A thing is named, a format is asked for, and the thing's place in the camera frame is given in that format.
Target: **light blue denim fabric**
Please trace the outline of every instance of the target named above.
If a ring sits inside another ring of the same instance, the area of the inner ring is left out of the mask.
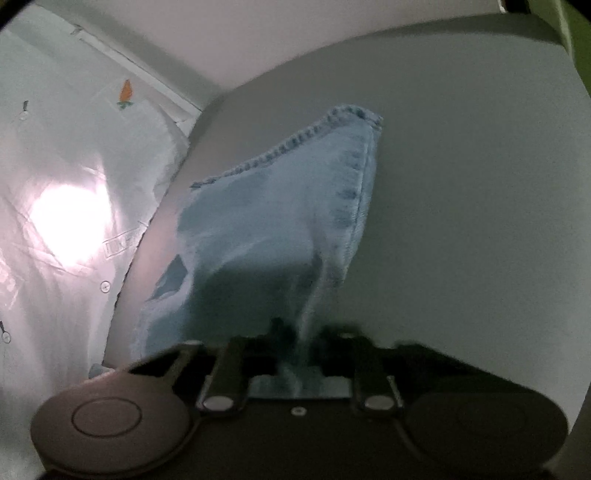
[[[192,185],[178,255],[142,309],[135,359],[186,340],[222,343],[282,318],[319,329],[365,226],[381,118],[339,106],[268,153]]]

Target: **carrot embroidery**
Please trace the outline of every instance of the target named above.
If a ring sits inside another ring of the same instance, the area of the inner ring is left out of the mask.
[[[121,93],[119,94],[119,108],[125,110],[127,107],[132,106],[134,103],[131,102],[131,96],[134,94],[134,90],[131,88],[131,82],[129,79],[125,81],[123,84],[123,88],[121,89]]]

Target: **wall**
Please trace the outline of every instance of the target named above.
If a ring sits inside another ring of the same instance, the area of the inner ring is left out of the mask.
[[[305,52],[386,28],[498,12],[497,0],[38,0],[204,106]]]

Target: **black mechanical device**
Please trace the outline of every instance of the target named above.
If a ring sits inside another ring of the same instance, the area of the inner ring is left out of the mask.
[[[49,399],[44,479],[541,479],[567,421],[545,396],[419,344],[327,329],[311,346],[350,398],[263,400],[276,337],[182,344]]]

